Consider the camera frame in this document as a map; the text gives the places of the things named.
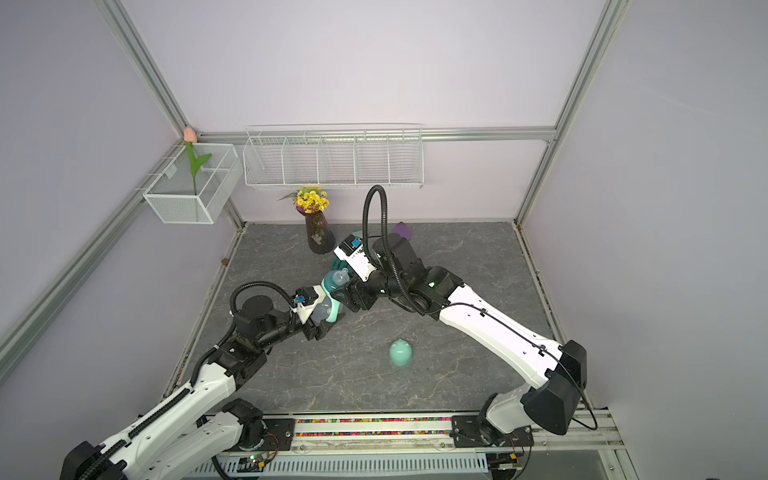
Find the clear baby bottle body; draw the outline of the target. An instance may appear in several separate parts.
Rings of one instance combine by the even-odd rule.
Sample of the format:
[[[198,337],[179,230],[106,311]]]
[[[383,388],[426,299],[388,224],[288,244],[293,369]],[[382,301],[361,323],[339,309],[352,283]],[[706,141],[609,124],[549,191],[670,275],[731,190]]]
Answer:
[[[323,291],[324,297],[319,301],[310,315],[315,321],[327,320],[328,322],[337,322],[344,315],[343,305],[331,295]]]

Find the teal bottle collar with nipple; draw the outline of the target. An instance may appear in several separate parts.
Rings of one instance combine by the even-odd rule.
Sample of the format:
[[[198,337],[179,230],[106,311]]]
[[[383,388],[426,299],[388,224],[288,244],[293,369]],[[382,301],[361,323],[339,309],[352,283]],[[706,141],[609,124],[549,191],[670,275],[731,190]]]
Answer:
[[[347,268],[332,270],[328,272],[322,280],[322,288],[330,295],[335,290],[345,287],[350,281],[350,275]]]

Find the mint bottle cap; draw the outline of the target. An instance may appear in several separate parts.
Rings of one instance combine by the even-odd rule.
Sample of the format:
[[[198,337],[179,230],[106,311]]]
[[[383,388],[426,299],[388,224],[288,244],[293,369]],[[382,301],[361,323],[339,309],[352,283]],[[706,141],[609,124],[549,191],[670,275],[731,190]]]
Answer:
[[[390,345],[389,358],[394,366],[405,367],[409,365],[413,358],[412,346],[404,339],[395,340]]]

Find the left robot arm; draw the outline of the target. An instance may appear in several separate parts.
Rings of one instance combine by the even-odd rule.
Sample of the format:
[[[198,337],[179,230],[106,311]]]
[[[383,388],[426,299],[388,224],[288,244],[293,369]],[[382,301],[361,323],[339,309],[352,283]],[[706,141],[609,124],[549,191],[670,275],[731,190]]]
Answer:
[[[189,380],[147,414],[98,445],[82,442],[63,461],[63,479],[181,479],[203,461],[236,446],[258,449],[279,442],[260,409],[235,397],[267,362],[278,343],[303,334],[321,339],[342,314],[341,303],[319,285],[293,295],[266,281],[288,304],[266,295],[244,302],[230,296],[232,321],[223,338],[195,364]]]

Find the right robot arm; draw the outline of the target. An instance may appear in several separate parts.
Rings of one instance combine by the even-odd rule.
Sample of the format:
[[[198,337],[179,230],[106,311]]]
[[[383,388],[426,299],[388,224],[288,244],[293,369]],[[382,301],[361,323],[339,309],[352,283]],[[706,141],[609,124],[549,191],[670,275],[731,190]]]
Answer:
[[[554,435],[568,432],[587,383],[587,352],[581,344],[560,344],[519,324],[450,270],[425,266],[396,233],[369,248],[350,235],[334,254],[352,270],[349,281],[332,293],[347,309],[368,310],[387,298],[469,336],[524,380],[486,400],[470,439],[490,445],[530,425]]]

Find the dark glass vase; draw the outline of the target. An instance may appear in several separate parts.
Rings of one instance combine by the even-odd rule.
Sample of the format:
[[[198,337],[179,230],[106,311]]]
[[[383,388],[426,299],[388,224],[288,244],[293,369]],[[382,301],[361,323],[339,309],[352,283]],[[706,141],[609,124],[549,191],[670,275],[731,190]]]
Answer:
[[[327,254],[336,246],[335,236],[322,211],[303,214],[309,248],[316,254]]]

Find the yellow flower bouquet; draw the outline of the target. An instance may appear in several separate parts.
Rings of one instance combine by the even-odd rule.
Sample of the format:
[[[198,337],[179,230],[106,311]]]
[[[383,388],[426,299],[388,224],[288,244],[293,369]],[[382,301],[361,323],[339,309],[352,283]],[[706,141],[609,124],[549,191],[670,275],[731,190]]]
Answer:
[[[324,212],[330,205],[328,193],[317,185],[302,186],[295,192],[284,195],[282,200],[290,199],[294,208],[302,214]]]

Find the green circuit board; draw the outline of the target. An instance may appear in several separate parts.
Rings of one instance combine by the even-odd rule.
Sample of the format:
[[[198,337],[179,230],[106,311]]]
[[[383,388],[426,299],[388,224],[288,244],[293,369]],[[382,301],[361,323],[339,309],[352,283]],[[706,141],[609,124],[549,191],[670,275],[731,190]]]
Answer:
[[[238,461],[236,471],[238,473],[263,472],[267,465],[268,461],[261,457],[241,457]]]

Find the artificial pink tulip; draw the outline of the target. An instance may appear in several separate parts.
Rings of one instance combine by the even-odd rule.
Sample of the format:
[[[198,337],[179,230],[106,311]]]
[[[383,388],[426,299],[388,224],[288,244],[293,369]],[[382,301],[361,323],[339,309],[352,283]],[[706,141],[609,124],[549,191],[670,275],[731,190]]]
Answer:
[[[183,140],[185,142],[185,151],[189,159],[189,169],[192,178],[193,193],[198,194],[197,174],[199,170],[211,159],[212,155],[206,153],[198,156],[194,150],[194,145],[198,142],[197,133],[191,127],[186,127],[183,131]]]

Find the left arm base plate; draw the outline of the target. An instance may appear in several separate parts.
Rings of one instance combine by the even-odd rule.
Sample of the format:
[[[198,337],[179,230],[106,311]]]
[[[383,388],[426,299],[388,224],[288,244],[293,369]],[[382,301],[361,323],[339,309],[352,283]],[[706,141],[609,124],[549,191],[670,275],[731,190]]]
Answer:
[[[292,417],[265,418],[247,424],[236,448],[241,451],[288,451],[296,420]]]

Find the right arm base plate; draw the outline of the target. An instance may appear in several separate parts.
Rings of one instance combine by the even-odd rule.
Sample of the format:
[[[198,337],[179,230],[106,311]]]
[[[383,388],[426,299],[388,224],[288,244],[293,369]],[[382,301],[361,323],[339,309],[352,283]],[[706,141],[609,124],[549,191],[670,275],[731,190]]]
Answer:
[[[458,448],[531,447],[534,444],[529,427],[502,433],[487,421],[481,421],[478,415],[453,415],[449,435]]]

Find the white mesh wall basket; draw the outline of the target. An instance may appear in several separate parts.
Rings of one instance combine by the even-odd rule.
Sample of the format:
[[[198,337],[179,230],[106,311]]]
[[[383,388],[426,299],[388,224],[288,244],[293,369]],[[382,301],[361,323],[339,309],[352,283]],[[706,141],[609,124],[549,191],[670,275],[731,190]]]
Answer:
[[[144,200],[165,224],[212,225],[243,176],[243,162],[232,144],[196,143],[198,156],[212,157],[197,174],[195,195],[184,145],[144,191]]]

